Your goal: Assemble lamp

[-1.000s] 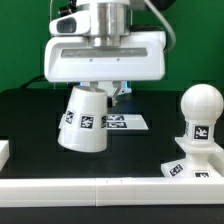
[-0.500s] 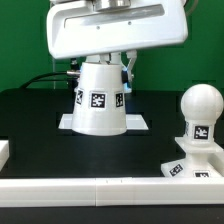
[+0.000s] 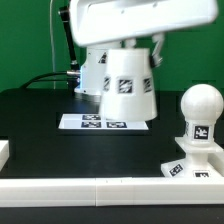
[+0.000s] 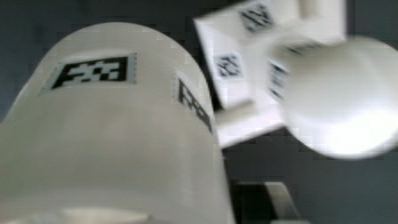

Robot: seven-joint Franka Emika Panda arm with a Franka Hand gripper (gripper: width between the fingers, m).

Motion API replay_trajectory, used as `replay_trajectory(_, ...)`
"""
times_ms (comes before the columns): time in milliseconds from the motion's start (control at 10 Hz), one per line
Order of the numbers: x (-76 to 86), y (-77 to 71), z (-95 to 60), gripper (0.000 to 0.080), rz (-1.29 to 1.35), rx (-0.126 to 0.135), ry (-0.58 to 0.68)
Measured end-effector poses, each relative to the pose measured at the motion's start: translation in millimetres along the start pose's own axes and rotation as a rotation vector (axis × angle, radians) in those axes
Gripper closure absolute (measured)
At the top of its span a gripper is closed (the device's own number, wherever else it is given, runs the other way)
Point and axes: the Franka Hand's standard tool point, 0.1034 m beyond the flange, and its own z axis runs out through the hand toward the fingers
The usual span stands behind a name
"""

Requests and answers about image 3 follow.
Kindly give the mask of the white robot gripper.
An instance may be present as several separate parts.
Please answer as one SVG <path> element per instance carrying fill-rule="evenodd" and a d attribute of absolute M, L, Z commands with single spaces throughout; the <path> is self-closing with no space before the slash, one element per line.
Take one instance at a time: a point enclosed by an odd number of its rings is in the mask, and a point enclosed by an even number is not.
<path fill-rule="evenodd" d="M 162 32 L 212 23 L 217 0 L 71 0 L 71 30 L 79 46 L 125 40 L 136 46 L 136 37 L 152 36 L 152 68 L 159 67 L 165 41 Z"/>

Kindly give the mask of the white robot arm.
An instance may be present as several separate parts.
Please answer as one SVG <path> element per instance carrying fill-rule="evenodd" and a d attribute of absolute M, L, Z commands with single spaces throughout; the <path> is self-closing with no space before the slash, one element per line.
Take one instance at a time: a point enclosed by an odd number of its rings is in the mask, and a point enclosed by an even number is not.
<path fill-rule="evenodd" d="M 217 15 L 217 0 L 71 0 L 72 37 L 87 49 L 76 92 L 100 98 L 105 54 L 122 42 L 132 45 L 135 39 L 150 36 L 155 43 L 150 63 L 158 67 L 165 33 L 209 24 Z"/>

